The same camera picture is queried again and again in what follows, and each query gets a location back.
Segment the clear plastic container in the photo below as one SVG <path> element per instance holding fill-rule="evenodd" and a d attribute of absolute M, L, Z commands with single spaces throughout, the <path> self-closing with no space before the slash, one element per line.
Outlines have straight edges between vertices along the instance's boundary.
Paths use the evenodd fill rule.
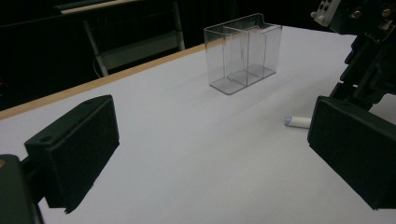
<path fill-rule="evenodd" d="M 262 14 L 206 27 L 209 85 L 233 94 L 276 72 L 281 25 L 264 23 Z"/>

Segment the white tabletop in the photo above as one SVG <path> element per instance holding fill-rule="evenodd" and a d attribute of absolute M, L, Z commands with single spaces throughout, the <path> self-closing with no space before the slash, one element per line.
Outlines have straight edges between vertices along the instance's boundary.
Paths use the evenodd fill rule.
<path fill-rule="evenodd" d="M 284 27 L 277 73 L 234 95 L 209 87 L 199 51 L 0 120 L 0 154 L 79 103 L 111 94 L 120 146 L 71 214 L 40 202 L 47 224 L 389 224 L 311 149 L 310 117 L 346 68 L 355 36 Z M 373 113 L 396 120 L 386 97 Z"/>

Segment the transparent acrylic box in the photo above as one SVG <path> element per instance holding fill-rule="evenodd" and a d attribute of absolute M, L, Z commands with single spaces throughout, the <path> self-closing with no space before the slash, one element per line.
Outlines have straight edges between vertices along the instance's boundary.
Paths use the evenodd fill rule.
<path fill-rule="evenodd" d="M 282 26 L 264 23 L 262 14 L 206 27 L 209 85 L 233 94 L 276 72 Z"/>

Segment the small white object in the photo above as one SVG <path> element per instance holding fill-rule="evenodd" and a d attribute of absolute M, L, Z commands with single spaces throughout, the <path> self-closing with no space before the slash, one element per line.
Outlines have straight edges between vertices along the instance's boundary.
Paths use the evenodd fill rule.
<path fill-rule="evenodd" d="M 286 116 L 285 125 L 289 127 L 309 129 L 309 126 L 311 125 L 311 118 Z"/>

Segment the white table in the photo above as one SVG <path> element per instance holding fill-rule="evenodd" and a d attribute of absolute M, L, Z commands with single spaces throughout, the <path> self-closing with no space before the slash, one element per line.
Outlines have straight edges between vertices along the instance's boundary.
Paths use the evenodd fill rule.
<path fill-rule="evenodd" d="M 73 213 L 40 202 L 47 224 L 395 223 L 395 210 L 372 210 L 309 147 L 307 129 L 284 125 L 287 115 L 311 116 L 317 97 L 329 95 L 354 38 L 284 27 L 277 73 L 231 96 L 208 86 L 202 47 L 133 76 L 104 77 L 114 79 L 2 112 L 0 154 L 23 159 L 35 133 L 112 94 L 120 146 Z M 394 122 L 395 104 L 387 96 L 373 113 Z"/>

